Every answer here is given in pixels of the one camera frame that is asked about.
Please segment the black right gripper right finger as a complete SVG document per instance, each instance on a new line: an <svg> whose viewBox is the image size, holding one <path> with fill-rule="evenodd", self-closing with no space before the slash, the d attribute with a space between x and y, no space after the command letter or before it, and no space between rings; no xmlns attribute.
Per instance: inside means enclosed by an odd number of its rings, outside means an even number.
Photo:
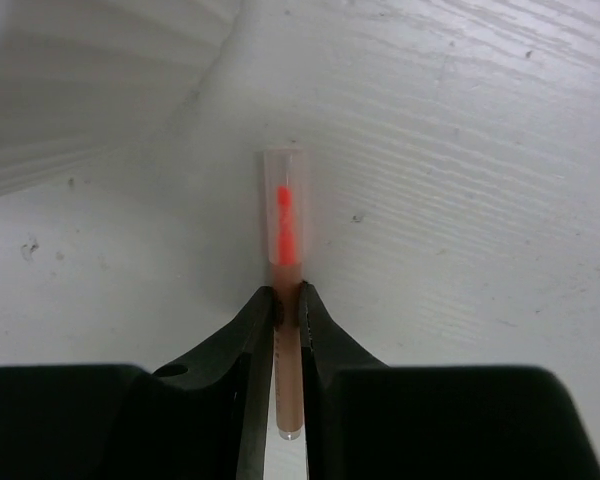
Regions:
<svg viewBox="0 0 600 480"><path fill-rule="evenodd" d="M572 398L531 366L391 367L299 300L312 479L600 479Z"/></svg>

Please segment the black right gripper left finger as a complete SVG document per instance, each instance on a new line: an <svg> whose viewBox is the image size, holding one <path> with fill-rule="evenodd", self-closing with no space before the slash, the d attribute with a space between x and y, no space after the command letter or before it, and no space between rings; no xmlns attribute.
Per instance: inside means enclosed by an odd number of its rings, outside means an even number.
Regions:
<svg viewBox="0 0 600 480"><path fill-rule="evenodd" d="M260 479L274 294L148 372L0 366L0 479Z"/></svg>

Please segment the brown capped pen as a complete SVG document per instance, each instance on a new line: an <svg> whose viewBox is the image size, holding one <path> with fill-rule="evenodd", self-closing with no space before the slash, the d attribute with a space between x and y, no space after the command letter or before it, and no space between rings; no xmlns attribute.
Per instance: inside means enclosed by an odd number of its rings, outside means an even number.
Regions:
<svg viewBox="0 0 600 480"><path fill-rule="evenodd" d="M274 388L276 425L286 441L304 425L299 297L304 250L303 152L270 148L262 152L265 242L274 291Z"/></svg>

